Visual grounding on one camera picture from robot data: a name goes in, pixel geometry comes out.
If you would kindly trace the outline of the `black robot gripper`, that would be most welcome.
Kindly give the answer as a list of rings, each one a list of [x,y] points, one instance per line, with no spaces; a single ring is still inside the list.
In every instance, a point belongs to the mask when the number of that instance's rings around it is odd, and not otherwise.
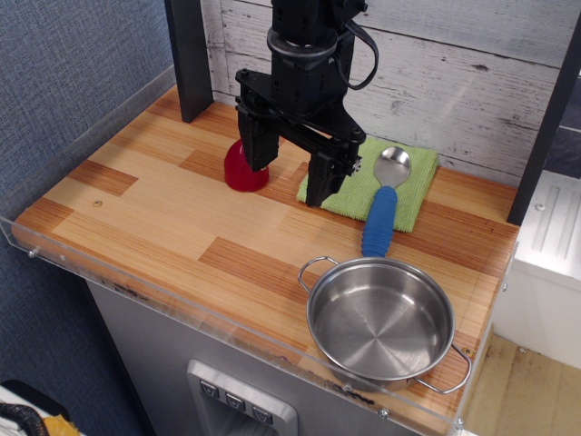
[[[279,140],[287,139],[311,158],[306,204],[320,207],[339,191],[359,160],[365,139],[346,112],[355,41],[331,38],[321,45],[268,41],[271,70],[242,68],[236,74],[238,127],[247,164],[253,172],[278,157]]]

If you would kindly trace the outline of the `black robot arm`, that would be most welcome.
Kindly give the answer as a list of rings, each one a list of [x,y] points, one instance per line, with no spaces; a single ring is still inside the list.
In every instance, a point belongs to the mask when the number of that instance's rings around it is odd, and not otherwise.
[[[310,154],[306,203],[319,207],[337,193],[359,165],[363,129],[347,113],[354,43],[371,49],[372,38],[354,22],[363,1],[275,1],[267,33],[271,70],[241,69],[236,80],[238,126],[247,164],[254,172],[278,156],[285,138]]]

